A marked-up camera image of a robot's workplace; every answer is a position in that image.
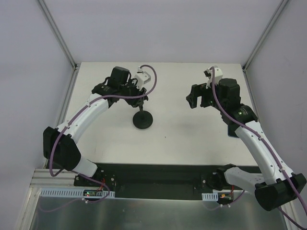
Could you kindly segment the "blue cased smartphone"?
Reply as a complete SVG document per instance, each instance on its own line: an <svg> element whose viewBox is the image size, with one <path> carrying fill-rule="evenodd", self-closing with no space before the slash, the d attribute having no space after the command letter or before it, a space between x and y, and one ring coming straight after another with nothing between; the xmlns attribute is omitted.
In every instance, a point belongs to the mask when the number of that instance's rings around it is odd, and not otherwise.
<svg viewBox="0 0 307 230"><path fill-rule="evenodd" d="M227 134L229 137L232 138L238 138L237 134L236 134L236 130L240 127L240 125L238 124L234 124L234 125L228 125L227 126Z"/></svg>

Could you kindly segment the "black phone stand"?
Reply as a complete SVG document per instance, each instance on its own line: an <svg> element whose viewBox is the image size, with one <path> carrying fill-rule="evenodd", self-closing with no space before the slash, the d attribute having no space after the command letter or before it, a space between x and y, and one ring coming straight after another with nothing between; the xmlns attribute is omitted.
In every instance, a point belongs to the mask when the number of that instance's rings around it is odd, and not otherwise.
<svg viewBox="0 0 307 230"><path fill-rule="evenodd" d="M137 129L145 130L153 124L153 116L140 105L139 111L132 117L132 123Z"/></svg>

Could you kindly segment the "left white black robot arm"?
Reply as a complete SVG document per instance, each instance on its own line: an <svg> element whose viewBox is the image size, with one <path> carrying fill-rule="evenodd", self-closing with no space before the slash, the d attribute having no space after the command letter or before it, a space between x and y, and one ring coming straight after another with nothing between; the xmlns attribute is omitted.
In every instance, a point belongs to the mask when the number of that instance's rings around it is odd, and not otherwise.
<svg viewBox="0 0 307 230"><path fill-rule="evenodd" d="M90 186L97 186L102 180L102 169L82 156L77 143L84 131L99 115L107 111L120 99L133 108L138 108L132 118L137 129L147 129L153 123L151 113L143 109L148 99L144 85L151 81L151 76L139 67L133 77L123 67L114 67L111 75L104 82L96 85L84 105L74 115L56 128L47 127L43 132L43 154L49 161L49 172L55 177L52 167L82 174Z"/></svg>

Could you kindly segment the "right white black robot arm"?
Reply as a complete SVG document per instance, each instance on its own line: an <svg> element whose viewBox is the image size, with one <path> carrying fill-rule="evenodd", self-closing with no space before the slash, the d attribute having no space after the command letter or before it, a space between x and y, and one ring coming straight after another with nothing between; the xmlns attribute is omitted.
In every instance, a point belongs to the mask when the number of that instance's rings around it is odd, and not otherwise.
<svg viewBox="0 0 307 230"><path fill-rule="evenodd" d="M261 173L249 173L227 164L210 175L206 183L211 189L227 189L234 185L255 195L260 206L271 211L300 198L307 184L305 176L293 170L277 154L263 133L257 116L241 103L240 86L235 79L222 79L218 84L194 84L186 97L191 108L212 106L227 124L228 134L240 138L257 163Z"/></svg>

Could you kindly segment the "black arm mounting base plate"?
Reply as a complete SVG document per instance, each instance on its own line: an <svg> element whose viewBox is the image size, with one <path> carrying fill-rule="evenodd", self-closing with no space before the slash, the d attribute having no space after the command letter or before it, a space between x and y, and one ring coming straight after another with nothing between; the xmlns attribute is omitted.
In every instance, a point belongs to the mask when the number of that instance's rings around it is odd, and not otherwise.
<svg viewBox="0 0 307 230"><path fill-rule="evenodd" d="M219 165L100 163L99 181L116 198L201 200Z"/></svg>

